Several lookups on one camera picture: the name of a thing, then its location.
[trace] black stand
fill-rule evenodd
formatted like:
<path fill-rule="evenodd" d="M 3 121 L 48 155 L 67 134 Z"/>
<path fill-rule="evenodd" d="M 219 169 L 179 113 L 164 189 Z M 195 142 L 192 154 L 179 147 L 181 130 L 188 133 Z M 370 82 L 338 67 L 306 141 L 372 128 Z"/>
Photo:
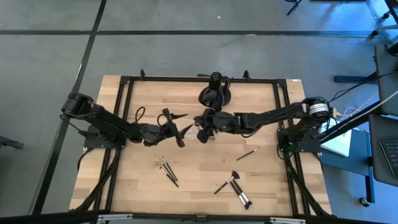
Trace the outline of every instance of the black stand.
<path fill-rule="evenodd" d="M 22 149 L 24 147 L 24 144 L 14 141 L 12 139 L 8 139 L 8 138 L 0 136 L 0 149 L 1 149 L 1 146 L 11 146 L 16 149 Z"/>
<path fill-rule="evenodd" d="M 394 44 L 388 49 L 390 54 L 398 54 L 398 43 Z M 337 83 L 362 83 L 368 81 L 368 83 L 377 84 L 377 72 L 372 73 L 368 77 L 363 76 L 349 76 L 349 75 L 336 75 L 333 77 Z"/>

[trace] wooden table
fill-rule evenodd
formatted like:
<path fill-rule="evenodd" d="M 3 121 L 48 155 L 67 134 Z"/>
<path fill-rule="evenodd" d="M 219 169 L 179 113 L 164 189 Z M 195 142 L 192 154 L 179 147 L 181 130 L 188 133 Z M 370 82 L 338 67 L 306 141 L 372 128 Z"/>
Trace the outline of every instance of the wooden table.
<path fill-rule="evenodd" d="M 112 111 L 116 101 L 120 76 L 103 78 L 97 103 Z M 291 102 L 304 99 L 301 80 L 287 80 Z M 156 123 L 163 108 L 171 113 L 188 116 L 175 120 L 179 129 L 193 123 L 205 107 L 198 102 L 199 92 L 206 87 L 203 82 L 134 82 L 128 121 L 134 121 L 138 107 L 145 106 L 146 113 L 140 123 Z M 229 113 L 255 112 L 276 109 L 273 87 L 265 83 L 232 83 L 231 103 L 223 108 Z M 290 216 L 289 188 L 284 162 L 277 157 L 278 124 L 263 126 L 253 137 L 216 134 L 214 141 L 202 144 L 196 138 L 198 129 L 192 127 L 186 134 L 185 147 L 179 148 L 175 138 L 158 146 L 145 147 L 129 141 L 122 150 L 113 203 L 113 212 L 126 213 L 176 213 L 209 215 L 278 215 Z M 252 149 L 254 154 L 239 161 L 236 159 Z M 104 149 L 94 149 L 81 162 L 70 208 L 75 208 L 88 196 L 98 181 Z M 159 170 L 159 158 L 164 156 L 178 178 L 179 188 Z M 321 165 L 313 154 L 301 153 L 305 183 L 322 208 L 331 213 Z M 230 185 L 214 195 L 213 192 L 236 170 L 238 184 L 253 205 L 245 210 Z M 104 187 L 100 208 L 108 187 Z M 296 186 L 300 213 L 302 201 Z"/>

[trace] white cable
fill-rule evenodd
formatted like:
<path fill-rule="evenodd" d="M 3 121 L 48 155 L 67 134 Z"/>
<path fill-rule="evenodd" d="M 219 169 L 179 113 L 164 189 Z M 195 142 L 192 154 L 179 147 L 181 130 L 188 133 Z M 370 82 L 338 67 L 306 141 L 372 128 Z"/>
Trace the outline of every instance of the white cable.
<path fill-rule="evenodd" d="M 341 119 L 340 119 L 339 121 L 342 121 L 342 120 L 344 120 L 344 118 L 347 117 L 346 114 L 347 114 L 348 109 L 353 109 L 354 111 L 361 111 L 360 109 L 353 108 L 353 107 L 349 106 L 349 107 L 347 107 L 347 109 L 344 111 L 344 114 L 342 115 L 342 117 L 341 117 Z"/>
<path fill-rule="evenodd" d="M 356 119 L 358 119 L 358 118 L 360 118 L 360 117 L 362 117 L 362 116 L 364 116 L 364 115 L 367 115 L 368 113 L 372 112 L 373 110 L 375 110 L 376 108 L 378 108 L 379 106 L 381 106 L 382 104 L 384 104 L 385 102 L 389 101 L 389 100 L 390 100 L 393 96 L 395 96 L 397 93 L 398 93 L 398 90 L 397 90 L 395 93 L 393 93 L 391 96 L 389 96 L 387 99 L 385 99 L 385 100 L 383 100 L 382 102 L 380 102 L 380 103 L 379 103 L 377 106 L 375 106 L 374 108 L 372 108 L 372 109 L 370 109 L 369 111 L 367 111 L 366 113 L 361 114 L 360 116 L 358 116 L 358 117 L 352 119 L 351 121 L 348 121 L 347 123 L 341 125 L 341 127 L 339 127 L 337 130 L 334 130 L 332 133 L 330 133 L 330 134 L 328 134 L 327 136 L 323 137 L 323 138 L 322 138 L 321 140 L 319 140 L 319 141 L 323 141 L 324 139 L 326 139 L 327 137 L 329 137 L 331 134 L 336 133 L 338 130 L 340 130 L 342 127 L 346 126 L 347 124 L 349 124 L 349 123 L 355 121 Z"/>

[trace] concrete floor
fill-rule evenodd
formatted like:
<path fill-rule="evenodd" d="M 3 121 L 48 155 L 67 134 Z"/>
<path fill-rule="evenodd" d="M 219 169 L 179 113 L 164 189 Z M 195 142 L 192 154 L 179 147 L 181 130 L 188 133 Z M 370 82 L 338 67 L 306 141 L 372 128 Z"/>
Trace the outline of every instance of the concrete floor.
<path fill-rule="evenodd" d="M 383 1 L 371 3 L 379 15 L 387 11 Z M 0 29 L 91 30 L 99 5 L 99 0 L 3 0 Z M 291 6 L 285 1 L 260 0 L 115 0 L 108 1 L 99 29 L 370 32 L 376 27 L 365 2 L 303 0 L 287 17 Z M 85 35 L 0 35 L 0 135 L 25 143 L 21 151 L 8 147 L 0 150 L 2 217 L 29 212 L 60 123 L 60 108 L 73 86 L 87 41 Z M 97 36 L 80 91 L 95 97 L 103 75 L 138 75 L 141 68 L 147 75 L 157 76 L 219 71 L 232 77 L 240 77 L 248 69 L 256 78 L 300 78 L 307 96 L 329 99 L 351 86 L 334 83 L 334 75 L 369 75 L 375 71 L 373 46 L 381 42 L 364 37 L 320 36 Z M 364 85 L 331 105 L 344 112 L 347 106 L 360 106 L 376 91 L 376 85 Z M 45 213 L 68 210 L 83 140 L 74 129 L 68 129 Z M 357 200 L 365 196 L 364 177 L 327 166 L 324 174 L 335 215 L 397 223 L 393 211 L 398 204 L 392 197 L 398 195 L 397 188 L 376 181 L 376 203 L 364 208 Z"/>

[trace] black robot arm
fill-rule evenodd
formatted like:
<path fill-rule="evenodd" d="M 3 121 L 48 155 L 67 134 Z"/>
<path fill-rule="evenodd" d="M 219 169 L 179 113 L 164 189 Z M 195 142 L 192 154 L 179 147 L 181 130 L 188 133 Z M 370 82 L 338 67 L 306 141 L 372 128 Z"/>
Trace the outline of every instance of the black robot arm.
<path fill-rule="evenodd" d="M 128 138 L 134 143 L 144 141 L 145 146 L 153 146 L 167 138 L 175 137 L 177 144 L 184 147 L 182 141 L 184 134 L 191 126 L 178 131 L 173 119 L 181 118 L 184 115 L 174 115 L 165 108 L 159 116 L 165 116 L 167 122 L 163 125 L 147 123 L 128 123 L 118 116 L 110 113 L 101 105 L 94 103 L 89 96 L 80 93 L 71 93 L 68 100 L 62 107 L 62 113 L 68 118 L 84 119 L 98 128 L 100 135 L 110 141 L 118 141 L 121 138 Z"/>
<path fill-rule="evenodd" d="M 307 98 L 302 102 L 292 103 L 283 108 L 264 113 L 234 113 L 206 109 L 201 116 L 194 118 L 195 126 L 200 126 L 198 139 L 206 143 L 214 132 L 241 134 L 247 138 L 256 133 L 262 126 L 290 118 L 300 118 L 300 122 L 288 128 L 289 140 L 330 119 L 328 103 L 321 98 Z"/>

